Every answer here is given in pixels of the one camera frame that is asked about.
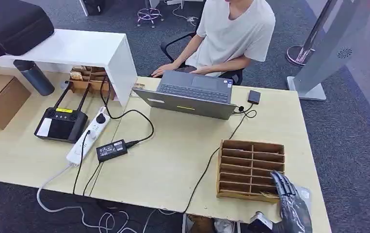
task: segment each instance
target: wooden organizer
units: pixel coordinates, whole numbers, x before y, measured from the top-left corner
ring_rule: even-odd
[[[80,72],[81,76],[76,77],[72,75],[72,72]],[[88,83],[91,84],[90,92],[91,93],[99,93],[100,85],[102,84],[103,79],[107,78],[107,74],[104,68],[101,67],[86,67],[86,66],[78,66],[73,67],[70,71],[70,81],[73,83],[71,88],[72,92],[84,92],[88,87]],[[108,96],[108,91],[111,90],[110,100],[113,100],[116,96],[115,91],[112,85],[109,85],[108,79],[105,80],[102,88],[102,95],[106,99]]]
[[[216,197],[279,201],[270,172],[285,172],[283,145],[223,140],[218,157]]]

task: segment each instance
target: office chair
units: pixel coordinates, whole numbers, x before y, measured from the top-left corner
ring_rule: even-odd
[[[153,22],[154,19],[161,18],[163,21],[163,16],[161,12],[156,8],[150,7],[149,0],[145,0],[145,8],[138,11],[138,24],[137,26],[141,26],[141,20],[149,21],[152,23],[152,28],[155,28],[155,23]]]
[[[203,8],[205,7],[205,2],[206,0],[203,1],[203,6],[202,6],[202,9],[200,11],[200,14],[199,14],[199,20],[198,20],[198,23],[196,25],[196,29],[194,32],[184,32],[184,33],[180,33],[180,34],[176,34],[176,35],[173,35],[165,40],[163,40],[161,42],[161,49],[162,49],[162,52],[173,62],[174,59],[168,54],[168,52],[166,51],[166,49],[168,48],[169,45],[181,40],[181,39],[184,39],[188,36],[190,37],[194,37],[196,35],[196,31],[199,27],[199,24],[200,24],[200,19],[202,18],[202,12],[203,12]],[[183,68],[185,67],[185,63],[182,63],[179,68]],[[243,69],[238,69],[238,70],[234,70],[234,71],[228,71],[228,72],[225,72],[223,74],[221,74],[219,76],[219,78],[225,78],[225,79],[232,79],[233,80],[233,84],[234,85],[240,85],[242,83],[242,80],[243,80],[243,76],[242,76],[242,73],[243,73]]]

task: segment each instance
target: laptop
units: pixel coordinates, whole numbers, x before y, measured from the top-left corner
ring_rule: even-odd
[[[230,104],[230,79],[166,71],[157,91],[132,90],[151,107],[223,120],[237,107]]]

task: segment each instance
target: robotic hand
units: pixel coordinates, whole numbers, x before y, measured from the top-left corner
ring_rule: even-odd
[[[273,223],[256,212],[248,229],[254,233],[312,233],[309,211],[295,186],[280,172],[272,171],[271,176],[280,197],[282,221]]]

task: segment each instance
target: gray carpet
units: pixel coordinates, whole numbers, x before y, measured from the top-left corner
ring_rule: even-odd
[[[41,5],[56,28],[126,33],[139,75],[148,75],[168,62],[159,49],[162,38],[193,29],[184,19],[170,13],[173,6],[162,2],[159,8],[165,21],[158,21],[152,29],[146,25],[136,27],[136,11],[143,7],[141,0],[110,1],[104,15],[88,18],[83,16],[77,0],[28,1]],[[243,85],[286,89],[286,76],[295,75],[299,68],[285,60],[284,52],[304,41],[316,18],[305,0],[268,0],[268,3],[276,14],[268,58],[245,69]],[[183,14],[195,16],[199,7],[198,2],[187,3]],[[174,47],[172,52],[178,54],[180,49]],[[301,105],[332,232],[370,232],[370,106],[345,67],[323,86],[327,101],[302,101]],[[97,232],[80,223],[77,211],[57,214],[43,211],[35,193],[34,188],[0,183],[0,233]],[[52,208],[76,201],[90,202],[84,203],[90,224],[96,224],[102,214],[92,199],[75,200],[71,195],[51,191],[45,191],[42,196]],[[106,204],[126,209],[134,219],[129,226],[137,231],[141,231],[151,212],[143,207]],[[156,213],[146,232],[179,232],[180,223],[179,214]]]

